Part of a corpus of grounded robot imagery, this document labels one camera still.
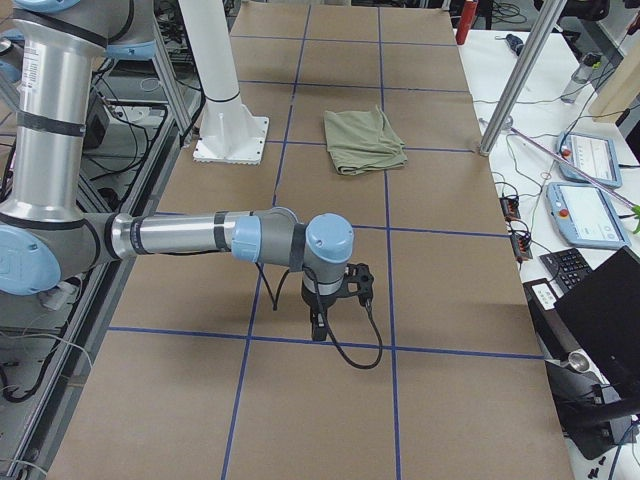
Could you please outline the olive green long-sleeve shirt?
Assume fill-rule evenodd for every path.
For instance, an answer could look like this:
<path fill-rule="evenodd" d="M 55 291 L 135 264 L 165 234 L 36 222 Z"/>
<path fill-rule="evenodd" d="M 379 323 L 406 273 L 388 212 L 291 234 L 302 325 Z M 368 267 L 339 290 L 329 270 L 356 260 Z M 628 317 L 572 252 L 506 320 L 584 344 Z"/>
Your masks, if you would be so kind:
<path fill-rule="evenodd" d="M 404 167 L 404 141 L 378 105 L 368 111 L 325 111 L 326 149 L 338 174 L 356 176 Z"/>

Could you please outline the grey orange usb hub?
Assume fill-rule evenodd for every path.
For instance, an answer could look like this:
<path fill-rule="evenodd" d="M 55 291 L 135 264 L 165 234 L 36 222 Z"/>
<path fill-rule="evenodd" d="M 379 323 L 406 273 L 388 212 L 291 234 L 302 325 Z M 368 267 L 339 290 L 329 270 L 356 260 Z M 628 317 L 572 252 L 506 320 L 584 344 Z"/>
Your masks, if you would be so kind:
<path fill-rule="evenodd" d="M 506 221 L 520 220 L 519 201 L 511 197 L 500 197 L 499 203 Z"/>
<path fill-rule="evenodd" d="M 529 232 L 522 230 L 510 231 L 510 242 L 514 257 L 518 263 L 531 260 L 531 235 Z"/>

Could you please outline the white label remote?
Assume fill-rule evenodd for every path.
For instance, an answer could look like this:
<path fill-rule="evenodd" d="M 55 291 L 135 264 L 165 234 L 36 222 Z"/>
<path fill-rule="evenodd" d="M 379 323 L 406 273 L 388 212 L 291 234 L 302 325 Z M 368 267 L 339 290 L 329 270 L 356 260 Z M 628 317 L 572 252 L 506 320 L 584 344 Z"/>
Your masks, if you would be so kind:
<path fill-rule="evenodd" d="M 544 310 L 554 310 L 558 300 L 553 288 L 548 283 L 537 283 L 531 286 L 534 298 Z"/>

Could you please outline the black keyboard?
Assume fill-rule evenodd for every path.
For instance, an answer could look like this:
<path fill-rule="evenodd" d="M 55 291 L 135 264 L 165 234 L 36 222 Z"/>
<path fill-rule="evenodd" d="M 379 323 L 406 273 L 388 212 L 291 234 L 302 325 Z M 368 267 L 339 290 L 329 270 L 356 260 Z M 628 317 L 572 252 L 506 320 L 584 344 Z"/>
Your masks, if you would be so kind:
<path fill-rule="evenodd" d="M 562 293 L 573 289 L 593 271 L 577 248 L 547 253 L 540 260 Z"/>

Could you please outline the steel cup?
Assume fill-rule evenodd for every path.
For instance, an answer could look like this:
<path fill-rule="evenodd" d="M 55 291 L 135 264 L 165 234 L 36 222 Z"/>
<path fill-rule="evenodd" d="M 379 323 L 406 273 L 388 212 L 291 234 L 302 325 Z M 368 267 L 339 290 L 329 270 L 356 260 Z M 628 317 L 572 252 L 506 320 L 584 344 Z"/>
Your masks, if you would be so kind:
<path fill-rule="evenodd" d="M 576 373 L 585 374 L 591 370 L 591 361 L 583 351 L 574 350 L 567 355 L 567 367 Z"/>

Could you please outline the near blue teach pendant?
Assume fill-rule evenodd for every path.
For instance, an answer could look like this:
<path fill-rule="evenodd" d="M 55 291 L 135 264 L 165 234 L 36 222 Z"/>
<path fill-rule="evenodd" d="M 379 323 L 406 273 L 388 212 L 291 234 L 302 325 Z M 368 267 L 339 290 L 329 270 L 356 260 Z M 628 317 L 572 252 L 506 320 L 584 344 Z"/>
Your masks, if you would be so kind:
<path fill-rule="evenodd" d="M 569 245 L 617 250 L 631 246 L 607 196 L 586 184 L 552 182 L 546 198 L 559 233 Z"/>

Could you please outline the blue teach pendant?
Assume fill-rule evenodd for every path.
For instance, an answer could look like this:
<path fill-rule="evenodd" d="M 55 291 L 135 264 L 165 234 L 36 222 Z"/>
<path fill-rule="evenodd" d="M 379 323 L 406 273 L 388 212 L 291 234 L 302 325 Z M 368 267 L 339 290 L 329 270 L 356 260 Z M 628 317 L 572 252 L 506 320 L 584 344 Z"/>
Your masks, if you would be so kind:
<path fill-rule="evenodd" d="M 569 245 L 617 250 L 631 246 L 607 196 L 586 184 L 552 182 L 546 198 L 559 233 Z"/>
<path fill-rule="evenodd" d="M 571 165 L 603 184 L 620 188 L 622 176 L 613 140 L 584 133 L 561 133 L 558 153 Z"/>

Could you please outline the black laptop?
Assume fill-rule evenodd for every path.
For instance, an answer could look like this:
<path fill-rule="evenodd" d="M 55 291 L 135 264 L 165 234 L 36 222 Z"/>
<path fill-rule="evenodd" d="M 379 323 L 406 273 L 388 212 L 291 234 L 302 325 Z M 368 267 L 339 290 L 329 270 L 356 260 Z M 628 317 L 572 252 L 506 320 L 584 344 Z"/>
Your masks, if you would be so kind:
<path fill-rule="evenodd" d="M 622 247 L 555 303 L 572 336 L 623 397 L 639 395 L 639 256 Z"/>

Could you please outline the far blue teach pendant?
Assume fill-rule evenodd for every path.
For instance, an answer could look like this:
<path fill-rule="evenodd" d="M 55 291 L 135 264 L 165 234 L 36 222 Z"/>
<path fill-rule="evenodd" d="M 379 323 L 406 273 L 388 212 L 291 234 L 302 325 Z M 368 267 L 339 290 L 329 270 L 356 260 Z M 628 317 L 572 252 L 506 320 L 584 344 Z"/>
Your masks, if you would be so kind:
<path fill-rule="evenodd" d="M 561 133 L 558 153 L 571 165 L 603 184 L 620 188 L 622 176 L 613 140 L 584 133 Z"/>

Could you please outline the red bottle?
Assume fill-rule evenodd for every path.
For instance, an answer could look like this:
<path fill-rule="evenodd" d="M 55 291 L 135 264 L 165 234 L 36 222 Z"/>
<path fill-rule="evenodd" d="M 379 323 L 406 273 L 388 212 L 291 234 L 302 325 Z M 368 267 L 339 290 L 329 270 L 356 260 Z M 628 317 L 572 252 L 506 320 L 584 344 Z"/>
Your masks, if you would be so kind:
<path fill-rule="evenodd" d="M 456 44 L 463 45 L 474 22 L 478 2 L 476 0 L 465 0 L 461 11 L 461 16 L 456 30 Z"/>

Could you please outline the clear water bottle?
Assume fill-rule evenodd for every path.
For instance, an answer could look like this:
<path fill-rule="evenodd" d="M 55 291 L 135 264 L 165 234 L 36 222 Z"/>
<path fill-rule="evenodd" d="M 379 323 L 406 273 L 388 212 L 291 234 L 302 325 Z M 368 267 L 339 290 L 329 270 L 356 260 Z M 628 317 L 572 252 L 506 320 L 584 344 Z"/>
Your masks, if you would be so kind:
<path fill-rule="evenodd" d="M 587 52 L 579 60 L 578 68 L 571 75 L 560 100 L 566 104 L 573 104 L 581 90 L 589 82 L 595 69 L 601 65 L 603 54 L 601 52 Z"/>

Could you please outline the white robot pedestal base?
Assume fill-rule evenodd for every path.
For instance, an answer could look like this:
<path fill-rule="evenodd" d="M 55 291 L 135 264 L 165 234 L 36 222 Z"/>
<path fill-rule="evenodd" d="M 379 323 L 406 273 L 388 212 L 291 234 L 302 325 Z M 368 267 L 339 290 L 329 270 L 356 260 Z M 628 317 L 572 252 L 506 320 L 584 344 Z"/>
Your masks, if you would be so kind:
<path fill-rule="evenodd" d="M 205 97 L 194 159 L 258 165 L 269 119 L 254 116 L 242 100 L 223 3 L 179 6 Z"/>

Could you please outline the aluminium frame post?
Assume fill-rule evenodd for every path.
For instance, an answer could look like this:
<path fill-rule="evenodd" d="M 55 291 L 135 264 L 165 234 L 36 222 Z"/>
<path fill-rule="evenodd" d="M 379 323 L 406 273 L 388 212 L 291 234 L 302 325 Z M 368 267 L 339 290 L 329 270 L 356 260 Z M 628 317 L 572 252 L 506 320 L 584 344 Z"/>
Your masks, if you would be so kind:
<path fill-rule="evenodd" d="M 516 61 L 480 141 L 479 153 L 482 156 L 488 156 L 491 153 L 565 5 L 565 0 L 543 2 L 539 16 L 524 43 L 522 53 Z"/>

